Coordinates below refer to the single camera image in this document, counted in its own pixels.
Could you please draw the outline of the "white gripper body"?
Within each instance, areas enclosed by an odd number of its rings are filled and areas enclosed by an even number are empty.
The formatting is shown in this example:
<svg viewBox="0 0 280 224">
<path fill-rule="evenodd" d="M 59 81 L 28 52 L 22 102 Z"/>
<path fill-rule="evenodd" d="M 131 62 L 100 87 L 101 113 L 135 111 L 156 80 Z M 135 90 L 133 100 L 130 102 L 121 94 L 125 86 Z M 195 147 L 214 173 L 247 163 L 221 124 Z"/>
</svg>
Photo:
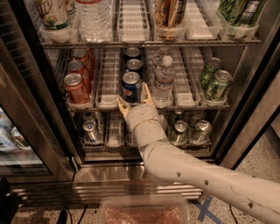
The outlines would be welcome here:
<svg viewBox="0 0 280 224">
<path fill-rule="evenodd" d="M 158 111 L 150 104 L 141 104 L 132 108 L 128 112 L 125 121 L 135 138 L 138 148 L 156 141 L 167 140 L 158 118 Z"/>
</svg>

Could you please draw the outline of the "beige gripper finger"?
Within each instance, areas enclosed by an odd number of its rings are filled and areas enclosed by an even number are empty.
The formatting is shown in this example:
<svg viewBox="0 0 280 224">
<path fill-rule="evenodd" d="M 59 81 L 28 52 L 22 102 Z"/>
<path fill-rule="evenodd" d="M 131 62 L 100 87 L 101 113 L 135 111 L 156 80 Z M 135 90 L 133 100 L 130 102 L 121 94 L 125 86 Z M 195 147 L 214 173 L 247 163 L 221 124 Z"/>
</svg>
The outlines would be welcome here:
<svg viewBox="0 0 280 224">
<path fill-rule="evenodd" d="M 118 108 L 120 109 L 120 112 L 123 115 L 123 118 L 126 118 L 131 110 L 131 106 L 122 97 L 117 97 L 116 102 L 118 104 Z"/>
<path fill-rule="evenodd" d="M 141 103 L 142 104 L 153 104 L 152 98 L 151 98 L 151 92 L 149 90 L 148 85 L 143 82 L 142 83 L 142 91 L 141 91 Z"/>
</svg>

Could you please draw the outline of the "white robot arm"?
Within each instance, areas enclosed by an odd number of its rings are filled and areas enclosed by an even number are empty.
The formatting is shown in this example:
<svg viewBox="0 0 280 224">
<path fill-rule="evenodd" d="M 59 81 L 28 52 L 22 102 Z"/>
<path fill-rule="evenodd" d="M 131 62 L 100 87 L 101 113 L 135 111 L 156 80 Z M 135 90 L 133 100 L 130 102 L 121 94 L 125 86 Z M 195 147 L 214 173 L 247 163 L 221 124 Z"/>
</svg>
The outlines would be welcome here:
<svg viewBox="0 0 280 224">
<path fill-rule="evenodd" d="M 142 85 L 141 102 L 130 106 L 121 96 L 118 107 L 132 132 L 145 170 L 160 182 L 196 186 L 206 193 L 267 224 L 280 224 L 280 184 L 209 164 L 169 143 L 151 100 Z"/>
</svg>

